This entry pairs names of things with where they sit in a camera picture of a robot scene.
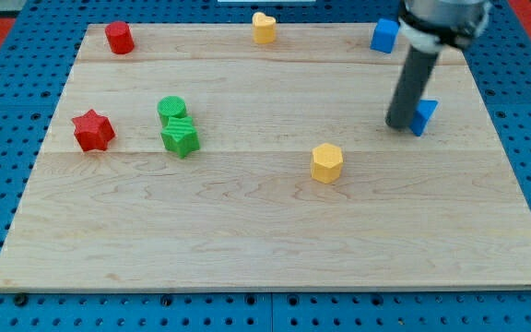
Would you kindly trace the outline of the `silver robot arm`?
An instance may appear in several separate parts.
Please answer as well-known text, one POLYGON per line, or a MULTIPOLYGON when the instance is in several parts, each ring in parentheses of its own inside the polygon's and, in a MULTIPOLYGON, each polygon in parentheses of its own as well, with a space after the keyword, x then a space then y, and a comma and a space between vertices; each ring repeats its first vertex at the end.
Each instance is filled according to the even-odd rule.
POLYGON ((408 127, 446 46, 464 51, 488 27, 489 0, 401 0, 400 31, 409 41, 406 61, 396 83, 385 123, 408 127))

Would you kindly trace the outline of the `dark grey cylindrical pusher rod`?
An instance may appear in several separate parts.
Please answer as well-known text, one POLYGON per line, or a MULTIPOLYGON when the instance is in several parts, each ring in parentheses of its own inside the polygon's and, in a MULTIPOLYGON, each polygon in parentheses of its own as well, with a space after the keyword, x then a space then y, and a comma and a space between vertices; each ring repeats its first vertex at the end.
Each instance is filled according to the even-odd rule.
POLYGON ((438 53, 424 53, 413 46, 409 47, 385 116, 385 123, 389 127, 409 127, 438 57, 438 53))

